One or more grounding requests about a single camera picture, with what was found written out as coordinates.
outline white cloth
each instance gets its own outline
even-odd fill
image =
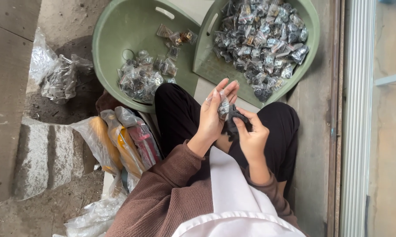
[[[300,230],[279,218],[270,199],[248,185],[231,156],[212,147],[211,191],[214,213],[197,216],[172,237],[301,237]]]

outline brown sweater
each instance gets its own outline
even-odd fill
[[[162,162],[142,174],[141,180],[116,214],[106,237],[171,236],[178,226],[199,215],[213,213],[210,165],[186,145],[178,145]],[[255,185],[265,193],[280,218],[298,228],[289,203],[278,192],[277,180]]]

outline green plastic tub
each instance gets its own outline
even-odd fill
[[[286,84],[283,85],[279,90],[273,93],[266,102],[260,102],[255,96],[253,89],[247,85],[247,81],[243,76],[243,73],[239,73],[233,67],[233,63],[226,63],[224,58],[217,58],[213,51],[214,42],[214,31],[220,28],[223,19],[223,13],[221,8],[228,2],[228,0],[216,0],[211,8],[208,10],[204,21],[201,25],[201,31],[197,40],[197,47],[195,50],[195,60],[193,71],[198,75],[206,78],[207,80],[218,84],[223,78],[230,78],[231,80],[238,80],[241,84],[241,89],[238,91],[238,96],[249,103],[263,108],[265,105],[278,100],[280,97],[285,95],[291,88],[293,88],[299,80],[303,77],[305,72],[317,53],[319,44],[319,19],[315,8],[313,7],[310,0],[286,0],[285,2],[290,3],[294,8],[297,9],[298,14],[302,17],[305,22],[306,28],[308,29],[308,38],[306,45],[310,47],[309,53],[306,55],[302,65],[298,65],[293,70],[293,76],[290,79],[285,79]],[[216,20],[211,29],[210,25],[213,18],[216,16]]]
[[[190,29],[198,34],[200,30],[197,22],[166,0],[113,0],[98,19],[93,34],[94,69],[101,84],[129,108],[145,113],[154,113],[154,106],[128,98],[119,89],[116,70],[132,57],[131,51],[145,49],[154,59],[169,51],[164,44],[166,39],[156,35],[162,23],[173,32]],[[192,72],[195,46],[189,43],[180,46],[175,62],[179,68],[176,83],[191,95],[198,81],[198,75]]]

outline brown knit sleeve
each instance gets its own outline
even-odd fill
[[[273,206],[281,219],[289,222],[291,225],[302,231],[297,225],[297,218],[293,214],[293,211],[290,209],[289,203],[279,192],[277,179],[275,178],[273,172],[271,172],[270,169],[269,172],[271,178],[268,182],[263,184],[256,184],[252,182],[251,176],[249,175],[249,167],[247,167],[246,169],[242,169],[242,172],[246,180],[252,187],[267,195],[271,203],[273,203]]]
[[[163,161],[144,172],[135,189],[116,214],[106,237],[154,236],[163,225],[173,188],[185,187],[201,168],[204,158],[193,153],[185,141]]]

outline yellow object in plastic bag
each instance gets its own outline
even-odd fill
[[[104,171],[117,175],[122,170],[121,154],[109,139],[101,117],[90,117],[70,126],[81,134]]]
[[[117,120],[113,110],[103,110],[100,115],[109,126],[107,134],[113,145],[115,145],[120,152],[122,164],[125,166],[128,173],[140,178],[146,169],[128,131]]]

